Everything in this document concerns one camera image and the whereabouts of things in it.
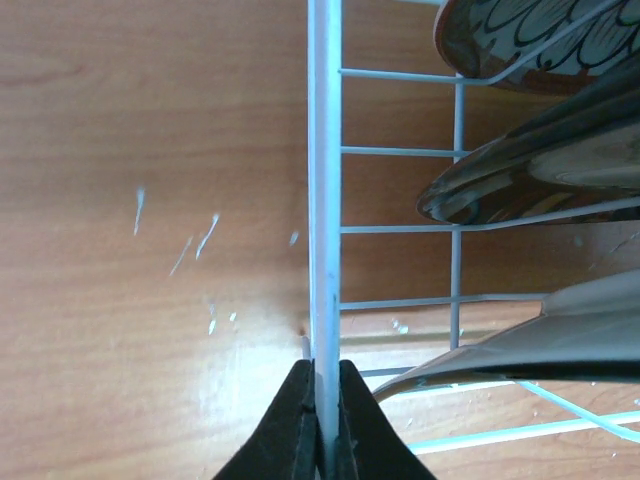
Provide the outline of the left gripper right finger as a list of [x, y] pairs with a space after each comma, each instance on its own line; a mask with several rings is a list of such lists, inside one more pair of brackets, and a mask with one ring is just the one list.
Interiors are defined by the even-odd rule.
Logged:
[[435, 480], [396, 434], [353, 362], [340, 366], [336, 477], [343, 480]]

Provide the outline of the dark brown round plate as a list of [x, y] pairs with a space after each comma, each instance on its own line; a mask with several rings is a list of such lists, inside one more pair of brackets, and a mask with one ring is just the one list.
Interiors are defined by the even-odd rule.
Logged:
[[639, 194], [639, 61], [612, 67], [471, 152], [417, 199], [435, 221], [483, 225]]

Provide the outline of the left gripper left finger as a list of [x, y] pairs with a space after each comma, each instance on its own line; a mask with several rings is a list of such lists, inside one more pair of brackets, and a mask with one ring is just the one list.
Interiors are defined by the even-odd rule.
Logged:
[[214, 480], [311, 480], [317, 439], [314, 364], [298, 360], [252, 435]]

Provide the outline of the patterned round plate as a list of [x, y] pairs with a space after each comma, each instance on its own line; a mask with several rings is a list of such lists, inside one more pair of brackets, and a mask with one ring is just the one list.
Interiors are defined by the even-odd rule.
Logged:
[[446, 1], [441, 58], [497, 88], [572, 95], [639, 51], [636, 1]]

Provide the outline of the white wire dish rack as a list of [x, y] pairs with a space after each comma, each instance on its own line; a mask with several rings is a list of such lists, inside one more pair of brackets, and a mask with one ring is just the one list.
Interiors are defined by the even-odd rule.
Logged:
[[[341, 237], [344, 234], [431, 233], [431, 226], [344, 227], [341, 224], [342, 155], [366, 154], [419, 157], [450, 157], [458, 160], [464, 142], [465, 88], [493, 85], [521, 65], [612, 7], [601, 1], [565, 29], [540, 44], [502, 72], [470, 80], [453, 76], [348, 69], [342, 65], [343, 6], [339, 1], [307, 4], [308, 90], [308, 219], [309, 219], [309, 312], [310, 353], [315, 366], [315, 402], [322, 447], [319, 470], [322, 478], [339, 476], [340, 426], [340, 302]], [[455, 87], [454, 141], [450, 150], [348, 147], [342, 143], [342, 79], [345, 76], [450, 83]]]

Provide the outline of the white square plate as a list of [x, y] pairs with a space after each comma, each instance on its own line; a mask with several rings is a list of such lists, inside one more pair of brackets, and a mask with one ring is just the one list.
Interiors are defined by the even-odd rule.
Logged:
[[639, 380], [639, 273], [546, 296], [539, 314], [423, 363], [377, 387], [377, 401], [416, 388], [496, 381]]

